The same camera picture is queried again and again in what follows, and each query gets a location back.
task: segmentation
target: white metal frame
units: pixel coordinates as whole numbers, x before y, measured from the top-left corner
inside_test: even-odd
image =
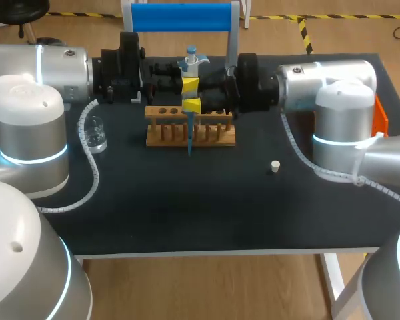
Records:
[[[249,28],[249,22],[251,19],[251,3],[252,0],[240,0],[241,7],[243,9],[243,15],[245,16],[245,29]]]

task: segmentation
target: floor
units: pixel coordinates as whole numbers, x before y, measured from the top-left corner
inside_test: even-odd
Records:
[[[51,11],[119,14],[119,0],[51,0]],[[252,0],[252,15],[400,14],[400,0]],[[315,53],[378,52],[400,96],[400,20],[308,20]],[[44,17],[38,36],[86,47],[90,56],[119,45],[120,20]],[[198,52],[225,54],[225,34],[142,34],[148,55],[182,55],[187,44]],[[0,43],[22,43],[16,27],[0,28]],[[240,52],[304,54],[296,23],[251,21],[241,30]],[[363,260],[338,255],[345,282]],[[85,263],[94,296],[93,319],[330,319],[317,257],[187,257],[92,260]],[[360,312],[352,317],[362,319]]]

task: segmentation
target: silver cylinder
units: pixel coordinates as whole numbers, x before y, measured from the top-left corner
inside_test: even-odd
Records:
[[[400,136],[376,140],[367,149],[359,174],[380,183],[400,185]]]
[[[325,169],[352,173],[371,138],[375,96],[360,81],[336,81],[315,99],[314,162]]]
[[[43,159],[58,154],[67,144],[65,117],[40,125],[10,125],[0,121],[0,148],[19,160]]]
[[[28,198],[47,197],[58,192],[68,177],[68,150],[50,161],[32,164],[10,162],[0,150],[0,181],[20,190]]]
[[[281,65],[276,76],[280,88],[279,104],[284,111],[314,108],[318,90],[338,80],[358,79],[374,92],[377,85],[375,70],[364,60]]]
[[[31,75],[58,90],[65,103],[89,100],[93,92],[90,67],[87,52],[81,47],[0,45],[0,76]]]
[[[362,156],[354,145],[332,145],[313,140],[314,163],[319,167],[344,173],[352,173],[354,163]]]
[[[361,286],[372,319],[400,320],[400,233],[366,262]]]
[[[339,111],[317,105],[315,135],[330,141],[362,141],[371,137],[373,105]]]

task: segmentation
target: white cable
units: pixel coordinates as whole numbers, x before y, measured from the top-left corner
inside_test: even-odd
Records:
[[[61,207],[61,208],[37,207],[37,210],[39,210],[39,212],[41,212],[41,213],[68,212],[70,210],[73,210],[75,208],[78,208],[78,207],[84,205],[90,198],[92,198],[93,194],[98,189],[98,185],[99,185],[98,166],[96,166],[95,159],[92,156],[92,152],[90,152],[90,150],[89,150],[89,146],[87,145],[86,137],[85,137],[85,121],[86,121],[86,117],[89,114],[89,112],[93,108],[95,108],[97,105],[98,105],[98,101],[97,100],[94,100],[94,101],[90,102],[90,104],[88,104],[86,106],[86,108],[84,108],[83,112],[81,113],[79,122],[77,124],[81,146],[83,147],[83,150],[84,150],[84,152],[86,154],[87,160],[89,161],[89,164],[91,165],[91,168],[92,168],[92,173],[93,173],[92,188],[90,189],[90,191],[82,199],[78,200],[78,202],[73,203],[72,205],[68,205],[66,207]]]
[[[348,173],[327,170],[327,169],[321,168],[318,165],[315,165],[314,163],[312,163],[310,160],[308,160],[306,158],[306,156],[304,156],[304,154],[302,153],[302,151],[299,149],[298,145],[296,144],[296,141],[292,135],[292,131],[289,126],[289,123],[287,122],[286,115],[281,114],[281,120],[282,120],[283,126],[286,130],[287,137],[289,138],[289,142],[291,143],[293,150],[295,150],[295,153],[297,154],[298,158],[300,158],[300,160],[302,160],[302,162],[304,162],[304,164],[306,164],[306,166],[312,168],[312,170],[314,170],[316,173],[318,173],[318,176],[320,176],[320,177],[322,177],[324,175],[327,177],[330,176],[330,177],[332,177],[333,181],[350,180],[351,182],[353,182],[356,185],[363,185],[363,184],[369,185],[372,188],[375,188],[375,189],[379,190],[380,192],[382,192],[400,202],[399,194],[397,194],[396,192],[394,192],[394,191],[384,187],[383,185],[380,185],[379,183],[374,182],[364,176],[354,177],[353,175],[350,175]]]

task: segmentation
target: black tabletop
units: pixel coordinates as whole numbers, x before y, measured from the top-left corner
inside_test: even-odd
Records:
[[[336,59],[365,59],[375,67],[389,134],[400,135],[400,100],[378,55],[259,58],[270,70]],[[222,63],[223,58],[212,57],[201,72],[209,74]],[[159,95],[155,104],[180,100]],[[84,206],[46,215],[76,255],[378,247],[400,229],[396,200],[367,186],[324,181],[306,167],[292,150],[277,109],[236,120],[236,147],[197,148],[188,157],[186,148],[145,146],[144,106],[101,105],[93,111],[103,118],[108,140],[106,151],[95,156],[99,188]],[[38,205],[68,205],[90,189],[90,166],[76,136],[81,110],[67,113],[68,184],[34,201]],[[305,118],[291,121],[308,153],[311,132],[305,133],[305,124]],[[281,162],[275,175],[267,173],[272,160]]]

